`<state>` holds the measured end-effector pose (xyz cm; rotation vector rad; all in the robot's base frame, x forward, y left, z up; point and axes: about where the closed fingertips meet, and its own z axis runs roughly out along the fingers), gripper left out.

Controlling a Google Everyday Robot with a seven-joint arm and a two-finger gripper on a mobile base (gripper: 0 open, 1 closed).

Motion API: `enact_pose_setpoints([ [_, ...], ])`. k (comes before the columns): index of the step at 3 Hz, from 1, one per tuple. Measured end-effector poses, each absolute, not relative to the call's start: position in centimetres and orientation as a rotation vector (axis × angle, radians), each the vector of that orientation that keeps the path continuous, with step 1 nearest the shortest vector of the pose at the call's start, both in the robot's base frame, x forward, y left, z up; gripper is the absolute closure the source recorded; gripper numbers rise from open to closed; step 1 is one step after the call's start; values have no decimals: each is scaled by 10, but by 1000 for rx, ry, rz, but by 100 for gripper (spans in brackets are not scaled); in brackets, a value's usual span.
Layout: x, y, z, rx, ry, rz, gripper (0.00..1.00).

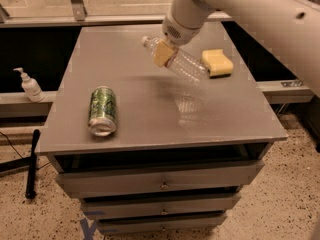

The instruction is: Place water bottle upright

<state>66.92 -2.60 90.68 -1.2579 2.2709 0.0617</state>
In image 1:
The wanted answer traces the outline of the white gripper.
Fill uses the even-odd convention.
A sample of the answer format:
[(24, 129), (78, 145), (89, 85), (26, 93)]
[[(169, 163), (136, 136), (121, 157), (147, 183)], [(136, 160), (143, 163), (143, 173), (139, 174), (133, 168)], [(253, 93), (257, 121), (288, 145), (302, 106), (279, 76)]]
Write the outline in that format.
[[(200, 31), (200, 28), (188, 28), (179, 24), (171, 13), (168, 13), (162, 22), (162, 31), (166, 38), (176, 46), (188, 44)], [(153, 62), (159, 66), (164, 66), (175, 54), (177, 48), (160, 40), (155, 47)]]

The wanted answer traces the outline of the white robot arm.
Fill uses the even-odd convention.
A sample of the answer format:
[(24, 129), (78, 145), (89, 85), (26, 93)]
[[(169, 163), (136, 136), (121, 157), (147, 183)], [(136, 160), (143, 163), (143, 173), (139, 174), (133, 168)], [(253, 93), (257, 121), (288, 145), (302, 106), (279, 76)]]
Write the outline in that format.
[(307, 0), (173, 0), (162, 23), (182, 46), (221, 10), (320, 96), (320, 9)]

